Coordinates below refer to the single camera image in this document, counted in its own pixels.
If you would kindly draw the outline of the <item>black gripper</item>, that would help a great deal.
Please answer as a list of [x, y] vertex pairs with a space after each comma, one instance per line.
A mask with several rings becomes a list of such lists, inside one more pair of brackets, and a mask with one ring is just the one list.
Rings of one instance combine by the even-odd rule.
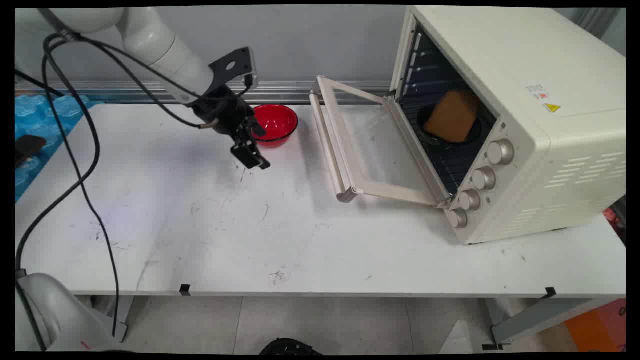
[[242, 98], [251, 87], [246, 85], [243, 91], [234, 93], [228, 86], [220, 86], [195, 100], [192, 111], [215, 132], [233, 139], [230, 152], [247, 170], [254, 167], [266, 170], [271, 164], [263, 157], [255, 140], [264, 137], [266, 130], [255, 117], [253, 108]]

